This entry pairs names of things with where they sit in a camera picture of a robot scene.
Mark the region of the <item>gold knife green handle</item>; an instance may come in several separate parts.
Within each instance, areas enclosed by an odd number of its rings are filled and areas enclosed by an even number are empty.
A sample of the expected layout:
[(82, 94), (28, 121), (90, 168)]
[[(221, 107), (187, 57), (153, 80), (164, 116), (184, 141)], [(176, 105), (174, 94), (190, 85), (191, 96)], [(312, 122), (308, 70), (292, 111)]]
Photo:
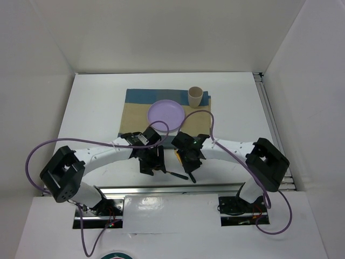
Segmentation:
[[(181, 159), (181, 157), (180, 157), (180, 155), (179, 155), (179, 153), (178, 153), (178, 151), (177, 151), (176, 149), (174, 150), (174, 153), (175, 153), (175, 155), (176, 155), (176, 157), (177, 157), (179, 163), (182, 165), (182, 167), (184, 167), (184, 166), (183, 166), (182, 159)], [(187, 173), (187, 174), (188, 174), (189, 178), (191, 179), (191, 181), (192, 181), (193, 183), (196, 183), (196, 179), (194, 178), (194, 176), (192, 175), (192, 173)]]

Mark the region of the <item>gold fork green handle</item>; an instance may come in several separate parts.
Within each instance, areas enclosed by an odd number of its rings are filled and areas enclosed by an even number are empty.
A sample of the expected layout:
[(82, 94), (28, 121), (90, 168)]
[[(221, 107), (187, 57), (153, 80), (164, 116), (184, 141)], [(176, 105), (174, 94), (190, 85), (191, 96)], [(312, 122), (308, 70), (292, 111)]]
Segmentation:
[(160, 168), (154, 168), (153, 170), (154, 171), (162, 171), (164, 174), (170, 174), (172, 176), (175, 176), (175, 177), (183, 179), (183, 180), (189, 180), (189, 178), (187, 176), (182, 175), (182, 174), (174, 173), (174, 172), (167, 171), (167, 170), (162, 170)]

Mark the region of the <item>blue tan checked placemat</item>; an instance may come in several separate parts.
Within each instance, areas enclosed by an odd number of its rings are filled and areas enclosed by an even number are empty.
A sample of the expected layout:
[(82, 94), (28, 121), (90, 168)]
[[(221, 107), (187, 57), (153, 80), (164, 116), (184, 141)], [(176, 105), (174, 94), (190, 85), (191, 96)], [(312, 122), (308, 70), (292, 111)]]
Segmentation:
[[(184, 115), (194, 111), (188, 103), (187, 90), (169, 89), (128, 89), (125, 96), (121, 124), (118, 135), (129, 132), (142, 132), (149, 125), (147, 113), (151, 105), (161, 100), (172, 100), (177, 102), (184, 109)], [(192, 137), (198, 134), (209, 134), (211, 117), (208, 113), (200, 112), (189, 116), (181, 126), (181, 132)]]

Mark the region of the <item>purple plate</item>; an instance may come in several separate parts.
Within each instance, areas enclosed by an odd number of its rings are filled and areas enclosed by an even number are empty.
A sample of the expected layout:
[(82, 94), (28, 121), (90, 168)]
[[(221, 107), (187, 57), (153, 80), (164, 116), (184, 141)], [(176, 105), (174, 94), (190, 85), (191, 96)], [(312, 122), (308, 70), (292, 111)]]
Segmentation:
[[(178, 129), (184, 118), (185, 111), (183, 107), (173, 100), (157, 101), (149, 107), (147, 112), (149, 124), (152, 124), (155, 121), (164, 121), (169, 127), (169, 132)], [(158, 131), (167, 131), (166, 125), (162, 122), (154, 123), (152, 126)]]

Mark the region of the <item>beige paper cup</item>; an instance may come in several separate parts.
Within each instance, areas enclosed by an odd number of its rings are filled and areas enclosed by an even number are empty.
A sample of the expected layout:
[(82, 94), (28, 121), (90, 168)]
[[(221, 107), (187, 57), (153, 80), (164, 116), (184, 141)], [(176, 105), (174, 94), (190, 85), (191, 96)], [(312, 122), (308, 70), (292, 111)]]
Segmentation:
[(191, 108), (197, 108), (203, 98), (203, 90), (200, 87), (193, 86), (188, 89), (188, 102)]

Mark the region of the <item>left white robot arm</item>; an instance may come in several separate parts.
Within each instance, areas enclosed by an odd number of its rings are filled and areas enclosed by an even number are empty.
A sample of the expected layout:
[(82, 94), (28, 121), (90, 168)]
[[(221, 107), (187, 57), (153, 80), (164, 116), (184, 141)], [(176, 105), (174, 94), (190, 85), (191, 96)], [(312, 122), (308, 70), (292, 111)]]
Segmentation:
[(165, 172), (162, 137), (152, 128), (125, 133), (114, 141), (86, 149), (59, 148), (40, 173), (40, 178), (57, 203), (73, 201), (86, 206), (94, 215), (105, 215), (115, 207), (97, 186), (82, 181), (86, 174), (105, 165), (136, 158), (140, 173)]

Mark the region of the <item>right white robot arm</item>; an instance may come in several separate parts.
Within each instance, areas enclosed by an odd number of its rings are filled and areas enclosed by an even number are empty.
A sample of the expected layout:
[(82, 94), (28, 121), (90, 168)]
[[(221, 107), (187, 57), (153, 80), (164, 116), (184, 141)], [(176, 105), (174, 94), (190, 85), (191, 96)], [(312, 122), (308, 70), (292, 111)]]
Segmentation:
[(255, 142), (235, 142), (207, 134), (192, 137), (179, 132), (171, 144), (187, 174), (200, 168), (202, 160), (216, 159), (242, 165), (251, 176), (235, 199), (237, 209), (242, 212), (253, 207), (258, 197), (277, 192), (290, 165), (289, 160), (265, 138)]

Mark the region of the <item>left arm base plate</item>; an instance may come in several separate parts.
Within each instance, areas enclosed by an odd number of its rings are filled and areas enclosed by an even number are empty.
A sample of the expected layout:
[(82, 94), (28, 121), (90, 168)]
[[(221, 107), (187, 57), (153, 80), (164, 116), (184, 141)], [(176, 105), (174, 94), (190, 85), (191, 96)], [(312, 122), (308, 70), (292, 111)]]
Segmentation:
[(106, 224), (111, 224), (109, 229), (121, 229), (123, 227), (124, 196), (115, 196), (113, 207), (106, 208), (101, 214), (82, 206), (82, 218), (84, 229), (103, 229)]

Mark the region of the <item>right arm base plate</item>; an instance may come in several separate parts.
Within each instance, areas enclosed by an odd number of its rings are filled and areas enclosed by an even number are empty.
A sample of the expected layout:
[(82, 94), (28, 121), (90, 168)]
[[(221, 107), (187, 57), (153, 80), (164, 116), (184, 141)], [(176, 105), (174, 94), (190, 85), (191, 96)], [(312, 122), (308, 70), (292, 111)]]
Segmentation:
[(237, 196), (220, 196), (218, 202), (222, 227), (255, 225), (257, 220), (258, 224), (270, 224), (262, 196), (254, 203), (248, 203)]

